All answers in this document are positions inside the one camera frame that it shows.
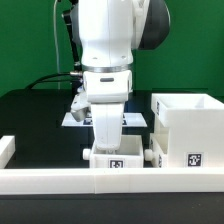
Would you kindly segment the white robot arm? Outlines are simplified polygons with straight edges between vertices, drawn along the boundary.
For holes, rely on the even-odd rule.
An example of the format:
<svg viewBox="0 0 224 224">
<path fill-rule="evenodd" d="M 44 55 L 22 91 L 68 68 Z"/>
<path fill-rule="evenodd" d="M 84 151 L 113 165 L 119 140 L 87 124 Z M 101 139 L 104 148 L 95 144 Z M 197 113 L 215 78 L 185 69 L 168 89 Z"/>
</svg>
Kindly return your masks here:
<svg viewBox="0 0 224 224">
<path fill-rule="evenodd" d="M 70 12 L 72 40 L 82 47 L 83 92 L 95 146 L 120 147 L 124 104 L 132 91 L 132 51 L 157 48 L 168 36 L 165 0 L 78 0 Z"/>
</svg>

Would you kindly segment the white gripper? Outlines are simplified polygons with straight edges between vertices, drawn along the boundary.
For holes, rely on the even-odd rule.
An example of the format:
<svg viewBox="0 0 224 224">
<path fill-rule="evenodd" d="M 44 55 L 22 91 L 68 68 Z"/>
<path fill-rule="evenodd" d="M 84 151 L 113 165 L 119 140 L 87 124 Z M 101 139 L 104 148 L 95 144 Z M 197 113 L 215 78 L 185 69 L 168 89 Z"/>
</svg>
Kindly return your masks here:
<svg viewBox="0 0 224 224">
<path fill-rule="evenodd" d="M 125 102 L 132 90 L 130 70 L 84 73 L 84 88 L 91 114 L 95 145 L 99 150 L 118 150 L 121 143 Z"/>
</svg>

